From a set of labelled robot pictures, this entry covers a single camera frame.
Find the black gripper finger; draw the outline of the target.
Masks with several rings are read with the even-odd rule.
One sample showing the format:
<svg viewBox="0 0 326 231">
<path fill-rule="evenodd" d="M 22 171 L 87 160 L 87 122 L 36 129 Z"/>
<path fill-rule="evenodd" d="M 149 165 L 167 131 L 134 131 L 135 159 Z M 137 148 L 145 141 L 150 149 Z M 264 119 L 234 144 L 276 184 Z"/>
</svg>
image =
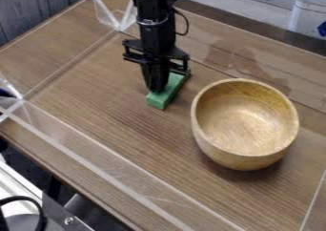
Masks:
<svg viewBox="0 0 326 231">
<path fill-rule="evenodd" d="M 185 61 L 170 62 L 170 71 L 175 74 L 186 75 L 187 74 L 187 63 Z"/>
<path fill-rule="evenodd" d="M 142 73 L 150 91 L 158 94 L 162 93 L 170 78 L 169 62 L 146 62 L 142 65 Z"/>
</svg>

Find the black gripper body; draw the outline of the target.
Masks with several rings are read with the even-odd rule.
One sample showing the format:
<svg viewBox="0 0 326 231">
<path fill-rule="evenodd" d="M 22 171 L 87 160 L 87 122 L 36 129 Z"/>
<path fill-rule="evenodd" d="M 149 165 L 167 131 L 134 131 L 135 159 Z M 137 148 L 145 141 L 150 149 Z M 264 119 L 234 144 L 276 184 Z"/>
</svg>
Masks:
<svg viewBox="0 0 326 231">
<path fill-rule="evenodd" d="M 177 0 L 133 0 L 138 10 L 137 24 L 139 39 L 125 39 L 123 59 L 142 65 L 146 62 L 185 61 L 190 55 L 177 46 L 177 37 L 189 33 L 186 24 L 183 33 L 177 31 L 177 15 L 185 15 L 175 8 Z"/>
</svg>

